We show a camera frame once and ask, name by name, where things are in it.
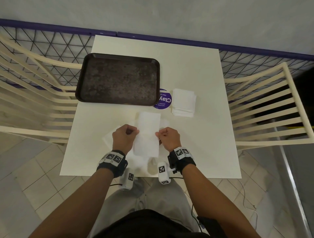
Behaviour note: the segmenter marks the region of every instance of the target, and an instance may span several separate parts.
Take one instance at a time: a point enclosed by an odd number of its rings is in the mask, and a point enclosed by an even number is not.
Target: pants
[[[118,190],[104,201],[89,237],[94,237],[122,217],[141,209],[154,210],[190,231],[199,231],[185,193],[174,179],[169,184],[163,185],[156,178],[146,192],[143,189],[143,182],[145,181],[138,178],[134,180],[131,190]]]

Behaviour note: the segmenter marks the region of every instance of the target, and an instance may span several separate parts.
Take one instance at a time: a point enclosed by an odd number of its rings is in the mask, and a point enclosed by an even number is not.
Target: person's left hand
[[[136,127],[128,124],[118,128],[114,133],[112,133],[112,150],[117,149],[127,155],[127,153],[132,149],[134,139],[138,133],[139,130]]]

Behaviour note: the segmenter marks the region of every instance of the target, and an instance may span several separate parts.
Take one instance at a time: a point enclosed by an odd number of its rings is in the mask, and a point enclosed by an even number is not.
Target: tray
[[[155,59],[91,53],[84,58],[75,96],[81,102],[153,106],[159,83]]]

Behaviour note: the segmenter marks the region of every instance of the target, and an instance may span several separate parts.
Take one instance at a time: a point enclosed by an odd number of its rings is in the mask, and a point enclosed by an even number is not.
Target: white table
[[[207,178],[241,178],[225,84],[217,49],[140,41],[97,35],[92,52],[154,58],[160,63],[160,88],[194,91],[197,95],[193,118],[174,116],[171,106],[154,107],[79,102],[60,175],[91,176],[99,160],[110,151],[102,137],[134,121],[140,111],[161,113],[181,135],[182,146],[193,154]],[[160,148],[159,161],[168,161]],[[137,168],[137,177],[157,177],[157,166]]]

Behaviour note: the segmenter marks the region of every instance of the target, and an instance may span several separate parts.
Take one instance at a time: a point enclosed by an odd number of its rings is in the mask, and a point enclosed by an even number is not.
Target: black cable
[[[197,223],[199,229],[201,230],[201,233],[203,233],[202,228],[201,228],[201,226],[199,225],[197,219],[193,216],[193,206],[194,206],[194,205],[192,204],[191,216],[195,219],[195,221],[196,221],[196,223]]]

